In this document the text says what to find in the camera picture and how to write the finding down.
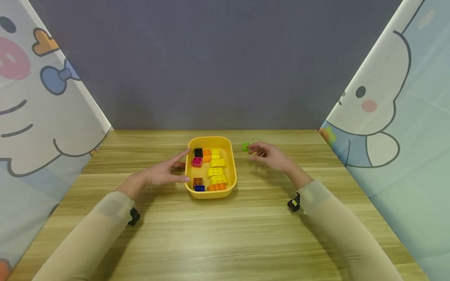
cartoon curtain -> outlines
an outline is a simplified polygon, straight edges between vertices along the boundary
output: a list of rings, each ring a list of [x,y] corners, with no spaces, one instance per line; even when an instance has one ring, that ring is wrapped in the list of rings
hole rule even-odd
[[[319,130],[430,280],[450,276],[449,11],[403,0]]]
[[[0,10],[3,281],[110,124],[30,4],[2,1]]]

green lego brick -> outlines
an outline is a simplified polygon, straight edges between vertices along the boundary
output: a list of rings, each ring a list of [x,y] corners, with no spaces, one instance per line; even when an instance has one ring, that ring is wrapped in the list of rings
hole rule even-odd
[[[247,152],[248,151],[247,145],[249,145],[249,143],[243,143],[242,144],[242,151],[243,152]]]

blue bow tie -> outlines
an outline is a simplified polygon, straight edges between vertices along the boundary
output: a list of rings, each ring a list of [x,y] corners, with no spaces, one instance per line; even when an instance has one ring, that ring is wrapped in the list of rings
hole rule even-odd
[[[68,60],[64,60],[64,68],[45,66],[40,70],[40,80],[44,87],[54,95],[62,95],[67,88],[67,80],[80,81],[80,77],[72,68]]]

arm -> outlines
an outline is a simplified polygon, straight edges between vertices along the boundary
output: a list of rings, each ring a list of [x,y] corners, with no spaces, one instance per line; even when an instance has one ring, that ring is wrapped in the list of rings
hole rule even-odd
[[[343,256],[351,280],[400,281],[400,274],[362,222],[320,182],[314,181],[276,147],[248,146],[250,160],[285,173],[301,196],[301,206]]]
[[[148,185],[185,183],[190,179],[171,174],[189,149],[172,159],[129,176],[115,191],[106,195],[72,230],[49,257],[34,281],[88,280],[103,256],[131,221],[130,210]]]

gray wall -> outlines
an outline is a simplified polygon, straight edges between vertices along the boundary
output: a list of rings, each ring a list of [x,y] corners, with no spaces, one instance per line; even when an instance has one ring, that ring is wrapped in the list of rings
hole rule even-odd
[[[316,129],[401,0],[30,0],[116,129]]]

